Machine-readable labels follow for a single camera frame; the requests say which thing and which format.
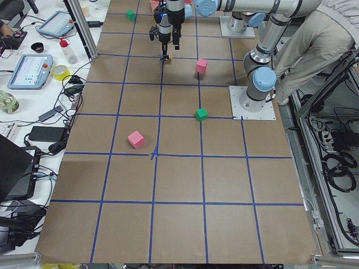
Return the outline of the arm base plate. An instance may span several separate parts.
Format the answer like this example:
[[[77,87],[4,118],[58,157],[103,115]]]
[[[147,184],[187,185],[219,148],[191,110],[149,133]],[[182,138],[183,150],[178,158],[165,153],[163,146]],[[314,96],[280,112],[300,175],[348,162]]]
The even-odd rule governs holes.
[[[230,86],[229,95],[234,120],[276,120],[269,94],[265,100],[254,101],[247,96],[247,86]]]
[[[247,23],[244,20],[239,20],[232,16],[221,16],[219,20],[223,38],[255,38],[254,28],[247,26]]]

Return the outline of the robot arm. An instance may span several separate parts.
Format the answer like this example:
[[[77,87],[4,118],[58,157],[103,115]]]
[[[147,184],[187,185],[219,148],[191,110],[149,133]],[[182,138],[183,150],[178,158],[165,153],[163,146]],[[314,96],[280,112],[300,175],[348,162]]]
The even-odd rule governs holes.
[[[168,44],[172,43],[175,50],[180,49],[182,24],[192,17],[192,8],[203,16],[208,17],[217,11],[230,12],[231,16],[222,16],[220,21],[224,23],[222,30],[230,34],[244,36],[247,28],[255,28],[260,25],[267,14],[278,13],[280,1],[193,1],[186,4],[185,1],[157,1],[153,8],[153,17],[156,25],[149,30],[150,40],[158,39],[162,44],[161,61],[170,61]]]
[[[266,97],[274,88],[276,75],[269,62],[275,46],[291,19],[311,13],[320,1],[245,1],[241,11],[269,14],[263,35],[256,47],[245,57],[243,66],[248,76],[248,88],[240,97],[241,106],[249,112],[260,112]]]

